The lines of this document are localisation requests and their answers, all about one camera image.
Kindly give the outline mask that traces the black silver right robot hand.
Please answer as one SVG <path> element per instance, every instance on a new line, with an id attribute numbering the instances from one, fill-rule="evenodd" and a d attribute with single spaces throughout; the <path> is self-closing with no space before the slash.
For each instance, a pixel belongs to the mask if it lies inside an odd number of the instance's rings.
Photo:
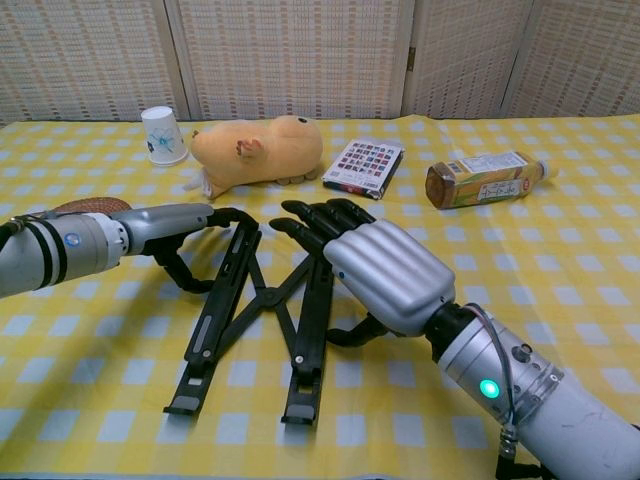
<path id="1" fill-rule="evenodd" d="M 467 324 L 457 318 L 454 272 L 406 230 L 346 198 L 281 206 L 296 217 L 269 225 L 328 264 L 367 310 L 353 329 L 329 330 L 330 343 L 357 347 L 388 332 L 425 336 L 437 356 Z"/>

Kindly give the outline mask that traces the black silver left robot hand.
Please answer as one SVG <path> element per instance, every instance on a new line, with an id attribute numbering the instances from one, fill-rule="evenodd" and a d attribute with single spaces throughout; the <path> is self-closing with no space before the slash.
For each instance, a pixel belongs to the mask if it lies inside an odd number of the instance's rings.
<path id="1" fill-rule="evenodd" d="M 250 231 L 258 223 L 246 212 L 231 208 L 214 209 L 210 204 L 181 203 L 115 212 L 110 218 L 124 226 L 129 249 L 126 256 L 152 256 L 177 286 L 187 292 L 208 292 L 212 280 L 198 280 L 178 255 L 187 236 L 209 227 L 229 227 L 237 222 Z"/>

